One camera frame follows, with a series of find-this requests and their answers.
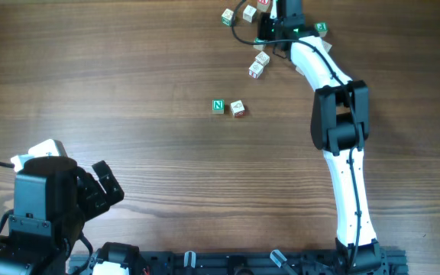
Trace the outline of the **wooden block green letter Y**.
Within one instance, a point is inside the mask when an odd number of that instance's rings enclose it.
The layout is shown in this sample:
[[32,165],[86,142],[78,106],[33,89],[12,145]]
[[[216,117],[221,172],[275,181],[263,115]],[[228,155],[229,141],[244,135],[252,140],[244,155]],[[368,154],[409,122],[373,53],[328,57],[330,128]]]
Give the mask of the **wooden block green letter Y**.
[[265,40],[261,40],[258,37],[254,39],[254,48],[259,51],[263,51],[266,47]]

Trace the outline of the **wooden block red letter A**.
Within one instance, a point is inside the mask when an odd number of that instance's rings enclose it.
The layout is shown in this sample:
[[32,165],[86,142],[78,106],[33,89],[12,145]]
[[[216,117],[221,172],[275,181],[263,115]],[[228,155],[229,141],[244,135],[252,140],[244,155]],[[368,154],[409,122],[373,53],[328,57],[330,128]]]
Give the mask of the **wooden block red letter A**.
[[232,102],[230,104],[231,113],[234,118],[241,117],[245,115],[245,107],[241,100]]

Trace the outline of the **wooden block green letter N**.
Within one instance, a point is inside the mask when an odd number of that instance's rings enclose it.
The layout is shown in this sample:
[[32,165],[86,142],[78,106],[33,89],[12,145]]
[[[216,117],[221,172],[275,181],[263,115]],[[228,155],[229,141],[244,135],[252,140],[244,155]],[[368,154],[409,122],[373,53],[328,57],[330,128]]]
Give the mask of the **wooden block green letter N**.
[[223,99],[212,100],[212,113],[224,114],[225,113],[225,101]]

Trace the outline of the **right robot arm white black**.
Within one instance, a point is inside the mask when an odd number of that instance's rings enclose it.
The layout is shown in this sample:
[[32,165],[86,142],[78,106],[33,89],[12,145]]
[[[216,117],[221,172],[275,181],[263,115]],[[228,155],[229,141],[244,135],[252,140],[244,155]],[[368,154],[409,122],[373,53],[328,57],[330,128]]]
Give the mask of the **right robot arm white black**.
[[369,135],[369,90],[344,74],[328,55],[318,27],[307,27],[300,1],[275,1],[261,15],[258,37],[286,52],[315,92],[310,133],[328,165],[337,210],[337,260],[345,274],[382,267],[364,187],[364,145]]

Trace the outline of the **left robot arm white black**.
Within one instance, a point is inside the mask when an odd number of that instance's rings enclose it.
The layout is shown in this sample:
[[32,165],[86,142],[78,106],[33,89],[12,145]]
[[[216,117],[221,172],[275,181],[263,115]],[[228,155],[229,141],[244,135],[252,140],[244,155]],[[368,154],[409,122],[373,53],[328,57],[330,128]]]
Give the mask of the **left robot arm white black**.
[[87,173],[68,157],[37,157],[15,177],[14,207],[0,221],[0,274],[64,274],[74,244],[89,251],[74,274],[141,273],[138,247],[107,243],[94,252],[87,221],[107,212],[125,193],[105,161]]

